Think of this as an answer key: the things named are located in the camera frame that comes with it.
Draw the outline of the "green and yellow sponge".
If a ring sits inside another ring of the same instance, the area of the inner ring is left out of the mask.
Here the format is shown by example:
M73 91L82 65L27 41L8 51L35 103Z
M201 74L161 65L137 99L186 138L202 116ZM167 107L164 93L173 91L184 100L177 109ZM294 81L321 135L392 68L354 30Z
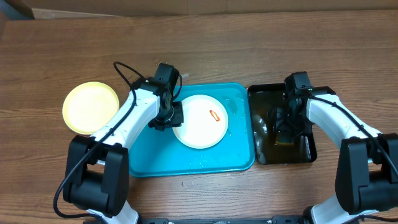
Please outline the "green and yellow sponge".
M279 133L275 137L275 145L278 146L293 146L294 138L289 134Z

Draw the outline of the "white plate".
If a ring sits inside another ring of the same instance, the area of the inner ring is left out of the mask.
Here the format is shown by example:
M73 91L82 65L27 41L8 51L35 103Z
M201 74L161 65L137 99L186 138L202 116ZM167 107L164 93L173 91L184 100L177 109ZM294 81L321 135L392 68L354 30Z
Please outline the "white plate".
M192 95L182 101L183 123L173 128L177 139L194 149L218 144L225 136L229 118L225 107L208 95Z

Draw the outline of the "yellow plate with ketchup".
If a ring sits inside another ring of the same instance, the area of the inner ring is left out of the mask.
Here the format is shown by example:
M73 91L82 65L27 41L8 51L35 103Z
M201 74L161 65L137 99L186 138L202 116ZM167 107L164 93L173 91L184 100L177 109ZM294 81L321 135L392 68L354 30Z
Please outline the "yellow plate with ketchup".
M90 135L110 121L118 110L119 99L110 86L101 82L86 82L67 95L62 116L72 131Z

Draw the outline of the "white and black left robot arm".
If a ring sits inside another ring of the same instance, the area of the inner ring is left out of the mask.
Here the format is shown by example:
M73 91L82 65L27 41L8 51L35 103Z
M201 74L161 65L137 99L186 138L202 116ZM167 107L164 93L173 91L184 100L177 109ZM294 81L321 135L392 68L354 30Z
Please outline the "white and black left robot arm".
M129 83L119 111L90 137L75 136L68 148L65 178L53 209L62 218L91 217L93 223L137 223L139 214L127 201L129 150L145 127L164 131L183 123L177 101L182 76L160 63L153 77Z

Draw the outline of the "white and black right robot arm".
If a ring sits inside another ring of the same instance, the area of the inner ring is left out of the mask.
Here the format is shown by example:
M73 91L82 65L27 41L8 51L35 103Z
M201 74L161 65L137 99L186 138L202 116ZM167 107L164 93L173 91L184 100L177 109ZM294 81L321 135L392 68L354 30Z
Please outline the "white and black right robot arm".
M299 223L359 223L397 206L397 134L383 134L347 109L328 86L314 87L306 72L289 75L283 99L268 113L274 142L289 144L313 124L339 147L335 194L308 207Z

